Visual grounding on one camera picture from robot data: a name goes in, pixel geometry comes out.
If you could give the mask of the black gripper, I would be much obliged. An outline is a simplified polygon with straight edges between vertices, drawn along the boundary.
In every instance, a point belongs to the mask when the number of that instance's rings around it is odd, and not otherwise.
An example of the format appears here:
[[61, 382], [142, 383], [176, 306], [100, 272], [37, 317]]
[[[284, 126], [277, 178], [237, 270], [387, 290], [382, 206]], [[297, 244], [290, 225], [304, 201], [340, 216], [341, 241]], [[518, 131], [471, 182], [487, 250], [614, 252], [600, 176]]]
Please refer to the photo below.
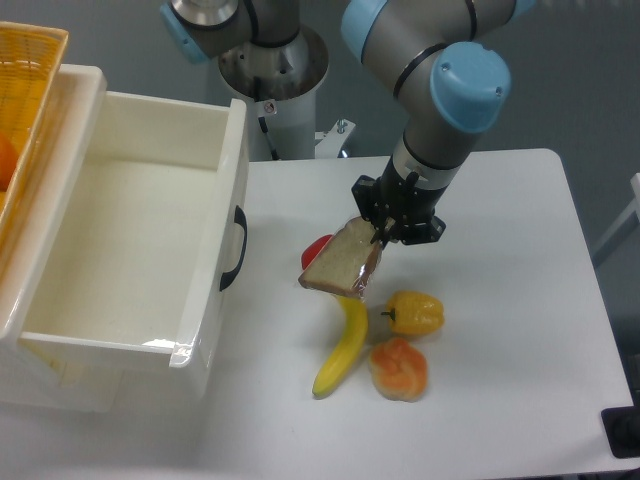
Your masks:
[[390, 242], [419, 245], [438, 242], [446, 224], [435, 207], [446, 188], [422, 189], [418, 173], [402, 178], [394, 166], [387, 166], [377, 179], [362, 175], [351, 188], [360, 216], [371, 223], [371, 244]]

